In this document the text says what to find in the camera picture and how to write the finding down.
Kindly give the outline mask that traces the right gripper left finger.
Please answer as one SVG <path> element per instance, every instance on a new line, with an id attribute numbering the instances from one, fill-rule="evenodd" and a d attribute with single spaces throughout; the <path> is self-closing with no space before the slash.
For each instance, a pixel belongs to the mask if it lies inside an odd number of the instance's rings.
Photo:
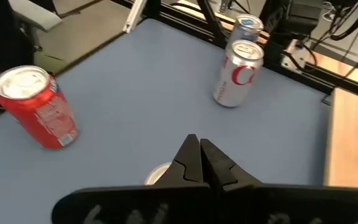
<path id="1" fill-rule="evenodd" d="M 204 184 L 201 146 L 195 134 L 187 135 L 169 168 L 155 184 L 164 187 Z"/>

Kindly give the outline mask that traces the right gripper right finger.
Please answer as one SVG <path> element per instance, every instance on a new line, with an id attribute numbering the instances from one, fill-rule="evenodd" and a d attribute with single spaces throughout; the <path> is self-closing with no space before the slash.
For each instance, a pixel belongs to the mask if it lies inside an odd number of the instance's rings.
<path id="1" fill-rule="evenodd" d="M 208 139 L 200 141 L 205 165 L 212 175 L 213 184 L 222 191 L 258 187 L 263 183 L 246 172 Z"/>

